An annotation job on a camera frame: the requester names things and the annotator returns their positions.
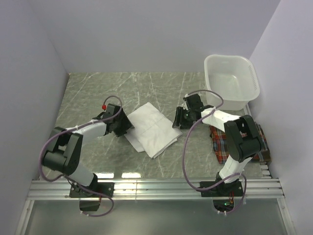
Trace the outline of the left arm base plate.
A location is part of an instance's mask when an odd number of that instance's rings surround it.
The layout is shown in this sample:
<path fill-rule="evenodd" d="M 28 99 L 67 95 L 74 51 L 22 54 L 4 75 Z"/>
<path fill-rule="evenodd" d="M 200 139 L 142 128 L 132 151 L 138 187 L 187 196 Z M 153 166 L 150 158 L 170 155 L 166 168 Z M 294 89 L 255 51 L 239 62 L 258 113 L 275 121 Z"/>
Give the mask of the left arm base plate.
<path fill-rule="evenodd" d="M 69 191 L 69 198 L 95 198 L 103 197 L 103 195 L 112 197 L 113 192 L 113 182 L 100 182 L 93 187 L 84 187 L 72 184 Z"/>

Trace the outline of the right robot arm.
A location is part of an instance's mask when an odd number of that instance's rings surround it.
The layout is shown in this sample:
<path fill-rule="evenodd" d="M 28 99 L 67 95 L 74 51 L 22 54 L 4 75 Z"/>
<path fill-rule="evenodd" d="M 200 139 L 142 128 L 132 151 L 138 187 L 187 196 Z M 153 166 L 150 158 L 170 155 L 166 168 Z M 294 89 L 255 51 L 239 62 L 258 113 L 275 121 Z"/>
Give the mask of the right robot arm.
<path fill-rule="evenodd" d="M 217 173 L 216 192 L 225 196 L 232 191 L 232 183 L 242 175 L 244 167 L 264 147 L 257 125 L 250 115 L 237 116 L 219 110 L 223 98 L 217 106 L 204 105 L 199 94 L 192 92 L 183 98 L 183 104 L 176 108 L 172 127 L 188 129 L 187 139 L 199 124 L 213 126 L 226 136 L 229 156 L 223 168 Z"/>

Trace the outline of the white long sleeve shirt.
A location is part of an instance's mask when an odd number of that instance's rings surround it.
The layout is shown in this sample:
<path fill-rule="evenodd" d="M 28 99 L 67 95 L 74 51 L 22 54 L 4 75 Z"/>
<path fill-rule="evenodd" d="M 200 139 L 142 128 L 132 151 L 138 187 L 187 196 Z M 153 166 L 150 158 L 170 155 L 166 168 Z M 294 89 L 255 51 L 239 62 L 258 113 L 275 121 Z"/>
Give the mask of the white long sleeve shirt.
<path fill-rule="evenodd" d="M 130 113 L 128 119 L 134 128 L 127 131 L 126 139 L 138 153 L 146 152 L 151 159 L 158 157 L 182 135 L 150 102 Z"/>

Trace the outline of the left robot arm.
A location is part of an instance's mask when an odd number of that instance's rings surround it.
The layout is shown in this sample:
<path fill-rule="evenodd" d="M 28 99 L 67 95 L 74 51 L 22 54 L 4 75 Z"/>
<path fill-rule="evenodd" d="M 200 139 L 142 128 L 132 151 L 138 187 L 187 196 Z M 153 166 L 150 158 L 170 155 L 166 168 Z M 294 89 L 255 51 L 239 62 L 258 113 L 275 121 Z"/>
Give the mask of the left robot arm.
<path fill-rule="evenodd" d="M 56 127 L 40 154 L 40 167 L 58 171 L 81 185 L 87 197 L 98 193 L 98 177 L 80 163 L 82 146 L 97 137 L 114 133 L 117 137 L 134 129 L 121 106 L 103 105 L 103 112 L 88 123 L 72 128 Z"/>

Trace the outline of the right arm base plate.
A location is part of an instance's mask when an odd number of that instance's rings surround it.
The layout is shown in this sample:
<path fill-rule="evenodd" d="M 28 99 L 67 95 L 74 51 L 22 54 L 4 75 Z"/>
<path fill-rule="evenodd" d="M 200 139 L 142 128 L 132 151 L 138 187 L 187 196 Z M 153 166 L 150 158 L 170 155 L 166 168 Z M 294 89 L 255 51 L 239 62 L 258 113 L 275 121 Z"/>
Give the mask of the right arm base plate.
<path fill-rule="evenodd" d="M 242 183 L 237 180 L 232 183 L 221 183 L 210 190 L 200 190 L 201 197 L 240 197 L 243 196 Z"/>

